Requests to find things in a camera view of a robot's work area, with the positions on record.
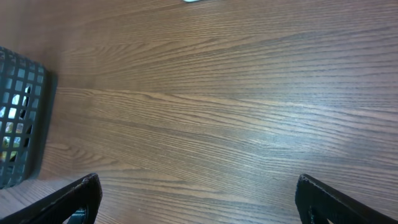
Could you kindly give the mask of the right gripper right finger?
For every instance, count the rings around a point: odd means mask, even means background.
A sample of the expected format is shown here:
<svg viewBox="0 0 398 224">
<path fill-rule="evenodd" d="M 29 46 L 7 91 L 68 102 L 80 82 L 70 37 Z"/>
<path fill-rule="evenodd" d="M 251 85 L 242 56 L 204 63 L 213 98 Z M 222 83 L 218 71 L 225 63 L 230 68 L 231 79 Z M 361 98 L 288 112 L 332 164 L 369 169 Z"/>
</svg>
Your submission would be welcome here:
<svg viewBox="0 0 398 224">
<path fill-rule="evenodd" d="M 298 178 L 295 204 L 302 223 L 397 224 L 397 220 L 308 174 L 301 174 Z"/>
</svg>

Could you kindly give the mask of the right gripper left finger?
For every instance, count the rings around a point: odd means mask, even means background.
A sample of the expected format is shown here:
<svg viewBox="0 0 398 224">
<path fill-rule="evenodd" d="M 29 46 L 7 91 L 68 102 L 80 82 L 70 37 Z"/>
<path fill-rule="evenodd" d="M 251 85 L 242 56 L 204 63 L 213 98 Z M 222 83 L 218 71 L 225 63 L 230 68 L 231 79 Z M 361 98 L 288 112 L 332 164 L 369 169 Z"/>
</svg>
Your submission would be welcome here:
<svg viewBox="0 0 398 224">
<path fill-rule="evenodd" d="M 96 220 L 102 199 L 97 174 L 88 174 L 45 198 L 1 219 L 1 224 L 81 223 Z"/>
</svg>

